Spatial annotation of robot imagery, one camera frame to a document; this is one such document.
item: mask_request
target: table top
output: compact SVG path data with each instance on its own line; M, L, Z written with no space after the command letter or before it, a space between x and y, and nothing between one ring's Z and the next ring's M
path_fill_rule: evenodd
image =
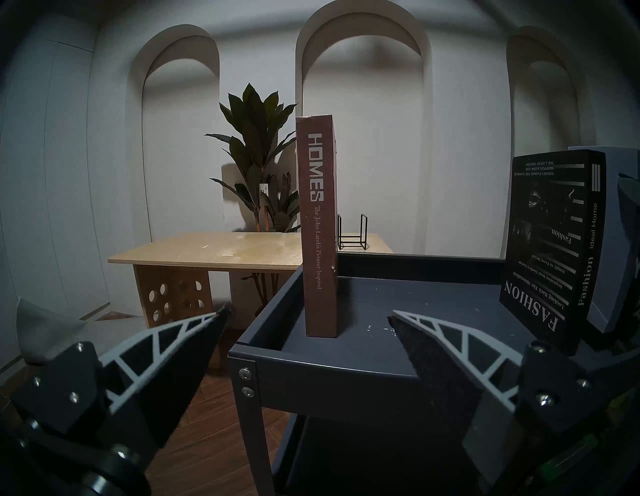
M343 252L393 253L378 234L369 233L367 250L345 247ZM299 232L192 232L154 241L114 255L110 264L286 271L302 263Z

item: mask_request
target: book spine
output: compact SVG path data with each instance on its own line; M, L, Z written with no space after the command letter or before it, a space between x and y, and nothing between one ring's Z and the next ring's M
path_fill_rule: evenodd
M584 213L584 246L579 270L576 272L576 291L565 335L558 347L565 353L574 354L582 338L582 328L586 322L596 285L602 236L604 232L606 199L606 164L604 154L588 153L589 193Z
M296 119L307 336L337 336L335 142L330 115Z

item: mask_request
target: table leg panel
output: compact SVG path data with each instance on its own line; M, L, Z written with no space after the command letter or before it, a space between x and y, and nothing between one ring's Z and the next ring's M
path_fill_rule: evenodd
M213 312L206 269L134 265L149 328Z

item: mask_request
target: potted plant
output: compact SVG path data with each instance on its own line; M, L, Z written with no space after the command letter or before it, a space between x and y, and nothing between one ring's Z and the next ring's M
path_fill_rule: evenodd
M235 162L245 184L237 182L232 187L220 179L214 177L210 179L232 191L253 212L257 232L262 231L260 207L264 207L265 210L264 230L294 232L300 228L300 225L293 227L296 216L300 212L300 198L297 190L291 191L291 174L283 174L282 180L278 183L276 175L267 172L268 166L275 157L296 141L295 137L289 139L293 134L291 132L280 143L276 142L278 131L286 123L295 107L295 104L285 107L284 104L279 103L278 92L272 93L263 102L258 93L248 84L242 99L229 94L229 108L220 104L227 122L240 133L242 140L224 134L205 135L228 144L229 149L225 152ZM268 185L266 194L264 185ZM255 282L262 302L261 308L256 312L257 315L269 301L266 276L264 273L252 273L244 279L249 278ZM276 293L277 287L278 274L271 274L272 294Z

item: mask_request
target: plant tag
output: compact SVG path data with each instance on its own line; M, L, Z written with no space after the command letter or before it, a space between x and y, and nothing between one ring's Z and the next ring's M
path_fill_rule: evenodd
M266 182L261 182L260 183L260 192L264 193L267 196L269 196L269 184L267 184ZM260 206L261 207L267 206L267 200L265 200L262 195L260 195Z

